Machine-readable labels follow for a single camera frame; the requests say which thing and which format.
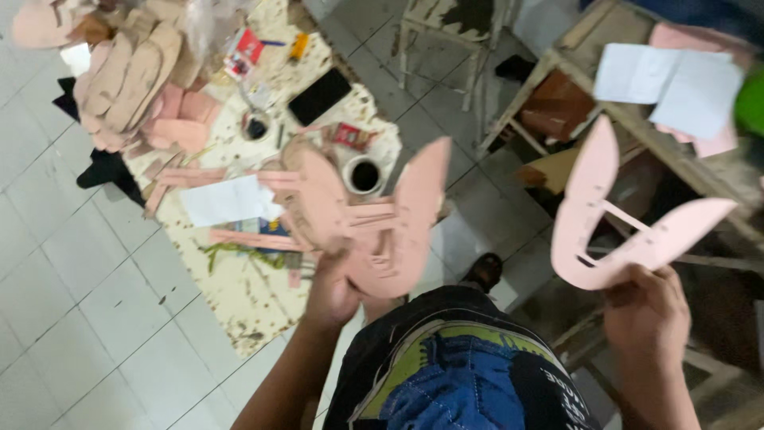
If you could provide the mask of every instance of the wooden table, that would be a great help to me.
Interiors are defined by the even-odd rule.
[[[289,0],[263,0],[249,14],[248,25],[263,40],[286,42],[285,47],[265,47],[253,71],[257,81],[267,85],[267,113],[275,125],[271,125],[262,142],[245,141],[239,122],[248,107],[237,86],[232,81],[221,84],[211,80],[204,91],[213,95],[223,107],[212,127],[206,145],[208,151],[198,157],[200,166],[259,168],[263,160],[278,155],[278,124],[284,125],[281,145],[285,145],[299,128],[288,112],[287,103],[330,68],[337,66],[351,81],[351,94],[314,125],[342,121],[378,133],[367,155],[379,164],[386,181],[401,148],[398,127],[378,114],[373,96],[316,32],[316,23],[305,8]],[[302,60],[293,64],[288,61],[290,45],[301,31],[310,34],[309,43]],[[313,133],[308,136],[314,137],[314,142],[320,142],[319,132]],[[336,149],[340,165],[354,154],[344,147]],[[150,184],[142,174],[146,167],[158,158],[167,161],[171,156],[165,151],[153,151],[126,160],[126,164],[141,189],[145,189]],[[192,225],[180,202],[179,190],[171,190],[165,195],[157,211],[157,220],[240,355],[246,357],[252,354],[299,320],[312,283],[310,264],[304,268],[303,280],[298,288],[287,287],[286,269],[273,269],[236,252],[218,252],[214,269],[209,273],[208,257],[202,251],[210,245],[209,228],[195,228]]]
[[[540,154],[547,155],[544,145],[515,119],[533,90],[549,72],[557,69],[592,94],[604,46],[609,43],[647,44],[652,28],[660,21],[664,20],[629,2],[597,0],[581,20],[539,59],[515,99],[480,144],[478,152],[484,154],[501,131],[509,126]],[[697,158],[688,144],[680,144],[671,135],[656,130],[648,120],[649,106],[598,102],[598,108],[619,122],[698,194],[737,201],[738,208],[727,220],[745,239],[764,251],[764,233],[753,226],[756,213],[764,207],[764,192],[759,181],[764,172],[746,159],[749,150],[747,140],[741,138],[740,146],[735,150]]]

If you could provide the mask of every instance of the sandal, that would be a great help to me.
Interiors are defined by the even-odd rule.
[[[467,272],[462,281],[476,282],[483,292],[488,294],[501,280],[501,272],[501,258],[492,252],[488,252],[480,256],[472,264],[470,271]]]

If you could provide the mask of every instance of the mask eye hole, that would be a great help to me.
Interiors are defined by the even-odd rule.
[[[581,256],[576,256],[575,258],[577,258],[578,261],[581,262],[581,264],[587,266],[588,268],[594,267],[593,264],[591,264],[590,262],[586,261],[585,259],[582,259]]]

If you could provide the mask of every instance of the wooden chair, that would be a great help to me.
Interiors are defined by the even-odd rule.
[[[486,43],[496,48],[507,9],[508,0],[409,0],[400,23],[400,88],[406,89],[411,74],[406,52],[411,33],[431,34],[472,50],[461,107],[469,111],[478,71],[488,58]]]

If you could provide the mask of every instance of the smartphone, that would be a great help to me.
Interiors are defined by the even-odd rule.
[[[347,96],[350,90],[350,83],[335,67],[292,99],[289,109],[300,124],[308,126]]]

